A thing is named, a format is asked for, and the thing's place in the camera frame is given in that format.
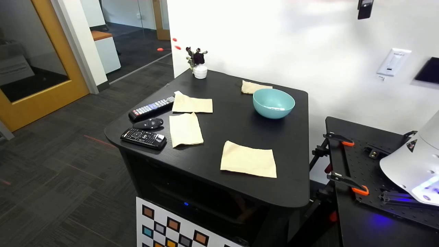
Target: light switch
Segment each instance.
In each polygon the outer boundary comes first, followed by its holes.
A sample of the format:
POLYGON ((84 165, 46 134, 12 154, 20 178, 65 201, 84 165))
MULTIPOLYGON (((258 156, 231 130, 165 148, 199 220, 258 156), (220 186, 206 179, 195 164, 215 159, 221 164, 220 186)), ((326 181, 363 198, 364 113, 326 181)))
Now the light switch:
POLYGON ((411 53, 412 50, 409 49, 393 47, 378 73, 385 76, 396 76, 411 53))

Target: table top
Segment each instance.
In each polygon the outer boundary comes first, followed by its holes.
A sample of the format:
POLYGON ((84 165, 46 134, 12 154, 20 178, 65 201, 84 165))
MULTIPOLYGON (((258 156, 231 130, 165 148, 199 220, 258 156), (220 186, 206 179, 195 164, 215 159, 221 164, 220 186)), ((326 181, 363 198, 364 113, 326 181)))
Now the table top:
MULTIPOLYGON (((403 137, 397 132, 331 116, 327 117, 327 130, 387 150, 396 149, 403 137)), ((330 143, 331 163, 335 171, 349 175, 349 167, 346 167, 344 150, 339 148, 338 141, 333 139, 330 143)), ((337 183, 337 202, 344 245, 426 247, 438 245, 439 242, 439 230, 360 204, 344 183, 337 183)))
POLYGON ((267 119, 256 112, 252 94, 243 94, 243 78, 209 71, 206 79, 197 79, 186 71, 136 106, 172 95, 176 90, 191 97, 213 98, 213 113, 198 113, 205 142, 201 145, 171 143, 169 115, 162 132, 168 145, 162 150, 121 142, 121 134, 132 126, 128 112, 106 127, 108 138, 119 148, 153 159, 171 168, 213 185, 239 191, 252 198, 279 207, 302 207, 309 202, 309 105, 308 93, 278 86, 289 91, 297 105, 285 119, 267 119), (253 148, 271 148, 275 153, 278 178, 221 171, 223 146, 227 139, 253 148))

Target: black table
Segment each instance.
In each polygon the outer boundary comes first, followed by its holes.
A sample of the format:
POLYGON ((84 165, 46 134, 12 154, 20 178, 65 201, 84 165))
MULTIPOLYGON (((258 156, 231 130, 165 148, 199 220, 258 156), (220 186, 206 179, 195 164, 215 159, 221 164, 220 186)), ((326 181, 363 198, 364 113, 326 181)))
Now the black table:
MULTIPOLYGON (((381 128, 327 117, 327 130, 353 138, 356 142, 367 142, 385 150, 396 149, 401 142, 401 134, 381 128)), ((350 174, 339 141, 331 139, 331 163, 335 171, 350 174)), ((337 205, 339 213, 341 240, 344 245, 439 245, 439 230, 427 227, 359 202, 352 190, 337 183, 337 205)))
POLYGON ((289 91, 297 105, 285 119, 272 120, 254 111, 252 95, 243 94, 241 87, 242 78, 238 76, 209 71, 206 79, 197 79, 187 71, 139 104, 172 95, 176 90, 213 98, 215 112, 198 113, 205 138, 202 145, 171 145, 172 112, 160 115, 165 120, 160 132, 169 138, 161 152, 121 142, 120 135, 132 126, 128 113, 112 122, 106 135, 120 148, 140 197, 213 231, 231 234, 228 230, 232 230, 252 245, 280 247, 287 242, 289 215, 309 202, 308 93, 276 84, 289 91), (278 178, 220 171, 227 139, 272 148, 278 178), (180 208, 183 200, 197 208, 180 208), (258 208, 254 216, 243 219, 237 209, 242 200, 258 208))

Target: gray carpet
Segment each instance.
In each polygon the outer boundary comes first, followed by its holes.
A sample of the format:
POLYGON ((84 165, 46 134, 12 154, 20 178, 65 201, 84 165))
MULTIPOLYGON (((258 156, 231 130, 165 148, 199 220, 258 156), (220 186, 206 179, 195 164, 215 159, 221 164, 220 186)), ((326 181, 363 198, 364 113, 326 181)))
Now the gray carpet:
POLYGON ((0 245, 135 245, 135 187, 103 130, 172 79, 168 56, 0 143, 0 245))

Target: white robot part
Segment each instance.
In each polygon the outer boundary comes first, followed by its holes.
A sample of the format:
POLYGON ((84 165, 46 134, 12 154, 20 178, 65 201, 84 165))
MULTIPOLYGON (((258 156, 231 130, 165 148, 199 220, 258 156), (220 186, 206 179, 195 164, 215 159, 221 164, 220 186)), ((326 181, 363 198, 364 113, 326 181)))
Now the white robot part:
POLYGON ((418 201, 439 205, 439 111, 381 167, 418 201))

